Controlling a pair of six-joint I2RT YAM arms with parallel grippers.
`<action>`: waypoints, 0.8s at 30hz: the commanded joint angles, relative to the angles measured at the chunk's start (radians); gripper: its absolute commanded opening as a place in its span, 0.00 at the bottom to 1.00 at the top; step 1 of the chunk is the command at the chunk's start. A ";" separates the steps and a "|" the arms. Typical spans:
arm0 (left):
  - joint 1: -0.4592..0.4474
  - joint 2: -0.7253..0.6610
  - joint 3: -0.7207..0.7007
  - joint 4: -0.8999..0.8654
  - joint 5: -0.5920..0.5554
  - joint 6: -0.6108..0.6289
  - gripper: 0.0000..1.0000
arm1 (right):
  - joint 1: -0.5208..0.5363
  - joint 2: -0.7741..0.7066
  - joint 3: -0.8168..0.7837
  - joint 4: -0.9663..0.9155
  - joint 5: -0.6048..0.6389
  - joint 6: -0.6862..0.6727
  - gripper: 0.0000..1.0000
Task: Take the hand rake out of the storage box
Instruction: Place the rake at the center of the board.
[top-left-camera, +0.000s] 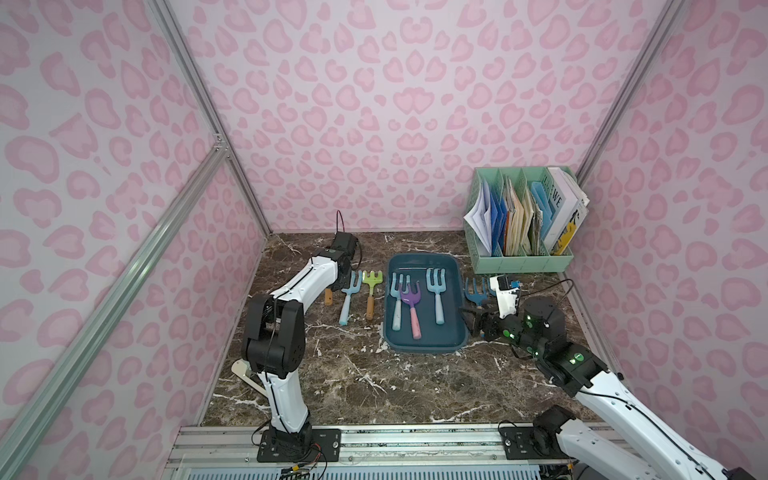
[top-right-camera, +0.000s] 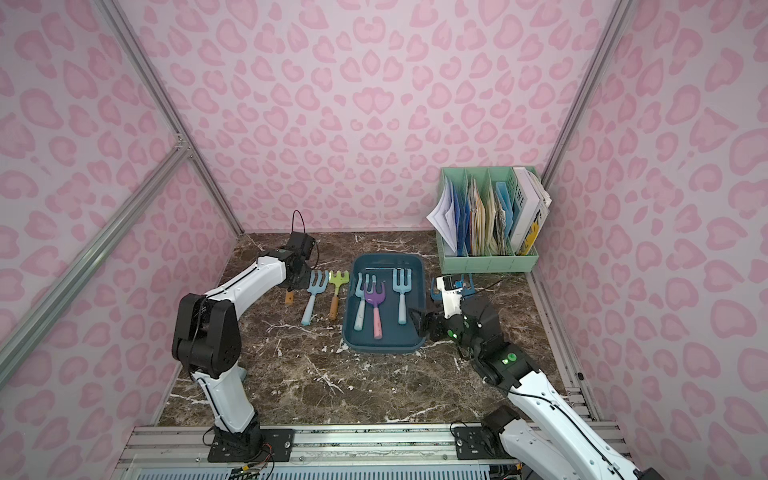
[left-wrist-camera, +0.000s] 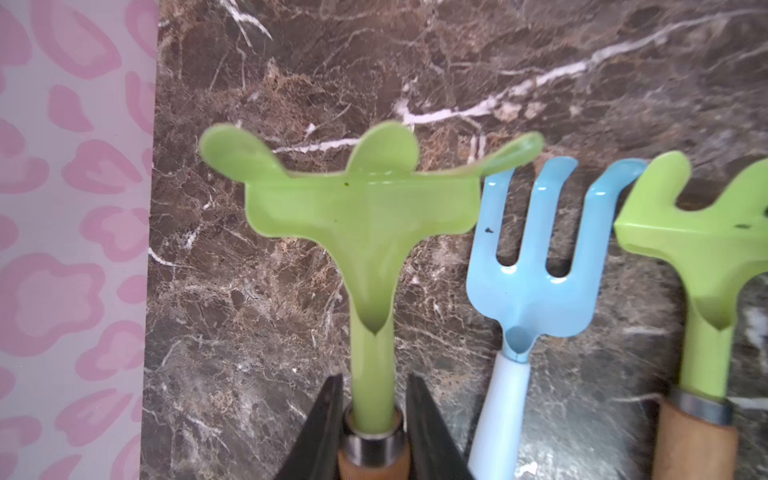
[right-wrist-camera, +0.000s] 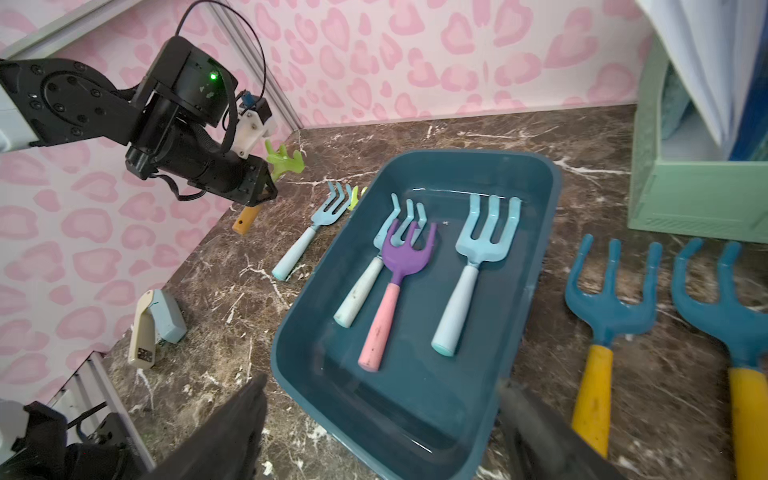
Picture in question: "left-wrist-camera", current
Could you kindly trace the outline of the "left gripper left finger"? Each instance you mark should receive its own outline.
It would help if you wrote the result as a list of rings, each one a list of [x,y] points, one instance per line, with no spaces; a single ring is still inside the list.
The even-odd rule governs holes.
[[[339,480],[344,380],[329,376],[275,480]]]

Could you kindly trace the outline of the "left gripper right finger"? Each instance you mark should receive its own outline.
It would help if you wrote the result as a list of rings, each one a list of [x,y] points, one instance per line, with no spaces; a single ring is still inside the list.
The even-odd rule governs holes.
[[[411,451],[410,479],[473,479],[426,382],[415,374],[407,379],[406,431]]]

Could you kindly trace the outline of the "light blue fork white handle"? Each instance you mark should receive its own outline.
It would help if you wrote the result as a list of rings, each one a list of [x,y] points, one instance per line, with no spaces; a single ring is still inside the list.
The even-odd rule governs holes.
[[[571,269],[556,277],[547,271],[546,260],[559,196],[577,165],[571,157],[546,162],[532,188],[518,260],[509,266],[498,261],[497,250],[513,174],[506,171],[485,181],[466,291],[479,313],[499,323],[503,343],[468,460],[476,479],[514,478],[530,353],[540,336],[575,336],[592,321],[619,196],[647,167],[640,159],[619,160],[590,186]]]

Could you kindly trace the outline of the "green rake orange handle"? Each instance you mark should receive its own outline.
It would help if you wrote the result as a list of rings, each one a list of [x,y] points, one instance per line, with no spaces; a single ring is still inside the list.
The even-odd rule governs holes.
[[[404,479],[412,454],[395,401],[394,299],[411,250],[438,235],[463,234],[477,221],[481,181],[525,165],[544,146],[529,132],[468,165],[418,170],[413,132],[380,123],[358,141],[338,172],[286,169],[261,139],[231,124],[208,128],[203,160],[244,187],[251,228],[269,238],[323,247],[338,267],[350,310],[351,403],[331,451],[345,479]]]

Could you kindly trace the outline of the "green rake wooden handle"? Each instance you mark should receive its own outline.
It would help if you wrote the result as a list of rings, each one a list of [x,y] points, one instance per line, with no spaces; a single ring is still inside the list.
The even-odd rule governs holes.
[[[767,162],[743,169],[708,207],[676,200],[691,163],[656,157],[637,180],[614,230],[620,246],[678,273],[687,318],[679,380],[662,400],[651,476],[731,479],[739,434],[726,392],[742,288],[767,270]]]

